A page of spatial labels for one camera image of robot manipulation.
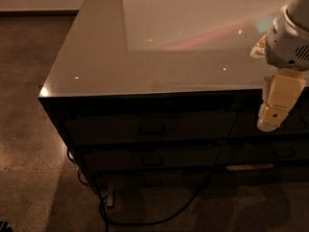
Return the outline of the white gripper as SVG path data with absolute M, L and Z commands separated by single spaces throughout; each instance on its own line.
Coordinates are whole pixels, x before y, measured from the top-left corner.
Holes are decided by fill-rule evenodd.
M 303 72 L 309 70 L 309 31 L 295 24 L 284 6 L 267 34 L 252 47 L 250 56 L 256 59 L 266 56 L 270 65 L 282 69 L 265 78 L 257 121 L 260 131 L 275 131 L 286 120 L 305 88 Z

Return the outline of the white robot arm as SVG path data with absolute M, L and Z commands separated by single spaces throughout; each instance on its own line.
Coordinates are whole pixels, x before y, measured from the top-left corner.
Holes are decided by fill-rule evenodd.
M 250 52 L 278 71 L 265 78 L 257 128 L 275 131 L 303 92 L 309 71 L 309 0 L 291 0 L 282 7 L 267 33 Z

